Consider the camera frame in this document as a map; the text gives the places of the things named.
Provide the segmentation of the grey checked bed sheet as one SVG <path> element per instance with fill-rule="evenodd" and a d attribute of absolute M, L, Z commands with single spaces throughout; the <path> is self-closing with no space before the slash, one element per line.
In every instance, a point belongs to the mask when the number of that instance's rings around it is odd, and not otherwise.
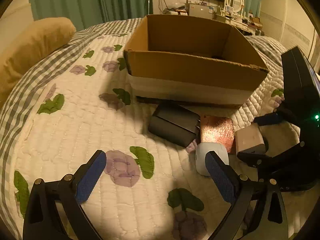
<path fill-rule="evenodd" d="M 77 32 L 66 48 L 57 50 L 31 67 L 10 93 L 1 111 L 1 149 L 4 150 L 2 159 L 6 162 L 1 214 L 14 239 L 21 239 L 23 230 L 19 231 L 15 223 L 16 209 L 12 206 L 10 191 L 11 172 L 15 165 L 15 147 L 31 111 L 50 82 L 63 74 L 81 56 L 85 58 L 93 56 L 93 51 L 87 50 L 87 46 L 92 41 L 104 35 L 127 34 L 130 38 L 139 23 L 140 19 L 113 21 Z M 140 103 L 152 104 L 156 107 L 160 101 L 137 97 L 132 87 L 131 92 L 119 89 L 115 89 L 114 92 L 123 102 L 133 96 Z"/>

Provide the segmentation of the white oval mirror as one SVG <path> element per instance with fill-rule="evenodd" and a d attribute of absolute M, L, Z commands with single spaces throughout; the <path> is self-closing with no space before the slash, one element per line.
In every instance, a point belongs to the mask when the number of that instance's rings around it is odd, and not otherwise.
<path fill-rule="evenodd" d="M 244 0 L 225 0 L 225 10 L 228 13 L 241 13 L 244 9 Z"/>

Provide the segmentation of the black power adapter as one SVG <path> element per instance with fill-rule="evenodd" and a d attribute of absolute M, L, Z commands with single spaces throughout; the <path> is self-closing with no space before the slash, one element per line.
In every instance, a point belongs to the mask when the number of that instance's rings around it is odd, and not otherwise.
<path fill-rule="evenodd" d="M 175 103 L 162 102 L 150 117 L 148 131 L 176 145 L 187 147 L 200 132 L 200 116 Z"/>

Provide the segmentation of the white charger block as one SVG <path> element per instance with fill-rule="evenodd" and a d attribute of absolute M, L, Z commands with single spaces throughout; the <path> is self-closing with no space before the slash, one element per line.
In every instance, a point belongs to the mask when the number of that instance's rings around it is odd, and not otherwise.
<path fill-rule="evenodd" d="M 235 132 L 236 154 L 265 154 L 266 146 L 258 124 L 253 123 Z"/>

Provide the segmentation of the tan pillow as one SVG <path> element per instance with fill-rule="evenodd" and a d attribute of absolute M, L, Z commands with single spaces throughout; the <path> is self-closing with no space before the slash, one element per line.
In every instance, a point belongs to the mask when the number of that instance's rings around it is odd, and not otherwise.
<path fill-rule="evenodd" d="M 34 21 L 1 53 L 1 106 L 35 64 L 66 45 L 76 27 L 66 17 L 50 17 Z"/>

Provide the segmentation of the white dressing table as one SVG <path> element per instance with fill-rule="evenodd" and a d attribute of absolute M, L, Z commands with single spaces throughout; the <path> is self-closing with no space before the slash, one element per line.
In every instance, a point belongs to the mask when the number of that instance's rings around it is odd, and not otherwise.
<path fill-rule="evenodd" d="M 227 18 L 225 16 L 218 15 L 217 13 L 213 13 L 213 19 L 219 22 L 226 23 L 238 29 L 244 36 L 264 36 L 265 33 L 257 28 L 254 28 L 248 24 L 236 21 L 232 18 Z"/>

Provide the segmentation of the floral white quilt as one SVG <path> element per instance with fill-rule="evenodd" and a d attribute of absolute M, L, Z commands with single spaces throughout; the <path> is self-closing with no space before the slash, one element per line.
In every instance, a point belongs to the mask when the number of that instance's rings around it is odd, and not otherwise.
<path fill-rule="evenodd" d="M 34 181 L 60 180 L 88 162 L 97 150 L 129 164 L 132 149 L 151 154 L 153 175 L 120 178 L 116 170 L 102 173 L 82 208 L 103 239 L 179 239 L 181 231 L 174 216 L 180 207 L 170 207 L 173 189 L 183 188 L 199 198 L 202 211 L 188 209 L 190 225 L 207 239 L 229 209 L 212 179 L 197 173 L 195 145 L 181 147 L 148 132 L 155 105 L 140 103 L 133 96 L 126 102 L 114 90 L 131 92 L 125 70 L 117 59 L 121 51 L 103 52 L 124 45 L 129 35 L 104 35 L 63 74 L 44 89 L 27 118 L 15 147 L 11 176 L 11 203 L 15 223 L 23 229 L 24 215 Z"/>

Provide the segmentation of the white louvered wardrobe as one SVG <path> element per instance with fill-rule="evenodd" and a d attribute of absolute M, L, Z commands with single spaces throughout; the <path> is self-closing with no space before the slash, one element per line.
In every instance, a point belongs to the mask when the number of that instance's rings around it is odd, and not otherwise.
<path fill-rule="evenodd" d="M 303 51 L 312 65 L 319 57 L 319 35 L 297 0 L 261 0 L 264 33 L 285 48 Z"/>

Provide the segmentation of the brown cardboard box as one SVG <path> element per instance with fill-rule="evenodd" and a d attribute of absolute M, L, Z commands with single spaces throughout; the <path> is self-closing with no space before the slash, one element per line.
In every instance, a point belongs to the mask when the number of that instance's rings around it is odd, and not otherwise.
<path fill-rule="evenodd" d="M 235 27 L 192 16 L 148 15 L 123 55 L 135 96 L 239 107 L 268 74 Z"/>

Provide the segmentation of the silver mini fridge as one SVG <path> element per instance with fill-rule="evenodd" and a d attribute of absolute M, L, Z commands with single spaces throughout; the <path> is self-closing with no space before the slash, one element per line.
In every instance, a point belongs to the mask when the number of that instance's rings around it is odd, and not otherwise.
<path fill-rule="evenodd" d="M 213 13 L 210 8 L 206 5 L 199 5 L 199 4 L 189 4 L 189 16 L 192 17 L 200 17 L 206 19 L 213 19 Z"/>

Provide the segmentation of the green curtain left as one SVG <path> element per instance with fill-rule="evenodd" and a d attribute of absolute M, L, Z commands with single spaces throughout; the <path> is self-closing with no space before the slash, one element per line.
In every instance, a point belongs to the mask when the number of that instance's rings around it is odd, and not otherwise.
<path fill-rule="evenodd" d="M 152 0 L 29 0 L 33 18 L 66 17 L 77 30 L 153 13 Z"/>

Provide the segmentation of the pink glitter notebook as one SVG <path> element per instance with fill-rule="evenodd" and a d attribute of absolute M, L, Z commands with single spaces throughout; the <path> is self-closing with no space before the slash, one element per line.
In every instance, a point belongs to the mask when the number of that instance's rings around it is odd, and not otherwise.
<path fill-rule="evenodd" d="M 231 118 L 203 115 L 200 120 L 200 142 L 217 142 L 235 154 L 235 135 Z"/>

